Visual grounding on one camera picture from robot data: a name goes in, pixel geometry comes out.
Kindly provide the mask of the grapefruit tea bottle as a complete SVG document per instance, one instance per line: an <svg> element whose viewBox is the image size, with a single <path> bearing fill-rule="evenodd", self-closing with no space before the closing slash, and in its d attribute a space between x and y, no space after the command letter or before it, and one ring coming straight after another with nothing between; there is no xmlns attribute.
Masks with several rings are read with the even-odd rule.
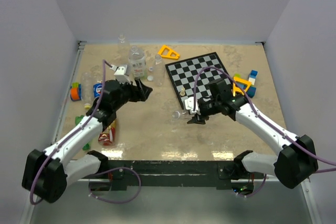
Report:
<svg viewBox="0 0 336 224"><path fill-rule="evenodd" d="M129 51L129 64L134 78L145 79L146 71L146 56L144 51L138 46L131 46Z"/></svg>

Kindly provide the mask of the clear Pocari bottle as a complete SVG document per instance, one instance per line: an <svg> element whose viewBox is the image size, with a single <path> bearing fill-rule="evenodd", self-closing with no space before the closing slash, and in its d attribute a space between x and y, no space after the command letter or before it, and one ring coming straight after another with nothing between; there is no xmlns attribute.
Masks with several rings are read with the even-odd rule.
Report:
<svg viewBox="0 0 336 224"><path fill-rule="evenodd" d="M118 53L123 60L128 61L130 50L130 43L124 33L121 33L118 37Z"/></svg>

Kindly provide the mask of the clear slim bottle white cap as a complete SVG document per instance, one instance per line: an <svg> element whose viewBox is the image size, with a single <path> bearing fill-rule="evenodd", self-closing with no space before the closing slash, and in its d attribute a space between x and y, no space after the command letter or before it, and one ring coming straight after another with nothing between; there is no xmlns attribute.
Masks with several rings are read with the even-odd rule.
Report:
<svg viewBox="0 0 336 224"><path fill-rule="evenodd" d="M153 80L157 86L161 86L165 76L165 63L161 55L157 54L154 57L153 64Z"/></svg>

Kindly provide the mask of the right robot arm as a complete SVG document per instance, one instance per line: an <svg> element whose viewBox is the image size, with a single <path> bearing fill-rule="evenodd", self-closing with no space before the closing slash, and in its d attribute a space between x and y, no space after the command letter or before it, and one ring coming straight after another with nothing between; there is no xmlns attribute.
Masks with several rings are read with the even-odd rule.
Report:
<svg viewBox="0 0 336 224"><path fill-rule="evenodd" d="M245 151L234 158L234 173L246 178L251 173L276 176L287 188L293 189L318 170L313 140L295 135L261 113L242 94L233 95L231 84L218 79L207 85L210 96L184 101L192 118L190 124L205 124L209 116L223 114L254 132L274 155Z"/></svg>

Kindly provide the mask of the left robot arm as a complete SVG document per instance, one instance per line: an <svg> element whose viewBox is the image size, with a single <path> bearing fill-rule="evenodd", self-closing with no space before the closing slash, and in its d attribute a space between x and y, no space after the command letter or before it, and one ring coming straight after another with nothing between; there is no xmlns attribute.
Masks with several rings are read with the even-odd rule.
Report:
<svg viewBox="0 0 336 224"><path fill-rule="evenodd" d="M33 150L28 154L22 187L29 190L31 204L36 204L34 196L54 203L68 186L84 177L105 177L109 171L105 155L89 151L76 161L73 160L74 156L117 118L117 111L123 105L127 102L144 102L152 91L140 79L126 83L117 80L104 82L100 97L78 125L43 151Z"/></svg>

